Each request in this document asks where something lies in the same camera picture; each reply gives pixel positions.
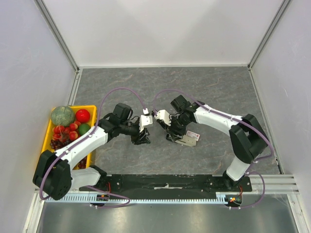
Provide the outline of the silver and black stapler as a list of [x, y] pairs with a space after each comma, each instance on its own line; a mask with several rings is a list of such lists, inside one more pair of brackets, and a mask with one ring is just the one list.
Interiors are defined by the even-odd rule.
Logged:
[[179, 137], [170, 137], [168, 134], [166, 139], [170, 142], [174, 142], [183, 146], [194, 147], [197, 144], [197, 141], [194, 138], [184, 135], [182, 138]]

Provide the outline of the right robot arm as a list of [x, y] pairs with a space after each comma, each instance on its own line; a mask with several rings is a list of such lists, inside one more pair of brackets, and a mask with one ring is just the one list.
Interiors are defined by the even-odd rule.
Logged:
[[171, 102], [176, 114], [158, 112], [158, 122], [167, 132], [167, 139], [181, 140], [191, 123], [210, 126], [229, 136], [235, 157], [222, 175], [223, 187], [234, 191], [240, 186], [246, 171], [271, 143], [255, 116], [230, 115], [200, 101], [190, 103], [182, 95]]

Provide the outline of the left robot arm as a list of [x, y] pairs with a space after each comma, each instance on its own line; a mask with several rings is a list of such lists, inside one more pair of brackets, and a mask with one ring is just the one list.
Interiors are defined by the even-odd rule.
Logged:
[[132, 108], [118, 103], [114, 111], [98, 120], [84, 135], [67, 146], [52, 152], [41, 153], [33, 184], [54, 200], [60, 200], [70, 190], [91, 186], [96, 191], [105, 189], [106, 172], [95, 165], [83, 169], [75, 169], [89, 153], [108, 143], [120, 134], [131, 137], [134, 145], [149, 144], [147, 126], [152, 124], [152, 116], [144, 108], [142, 115], [131, 122]]

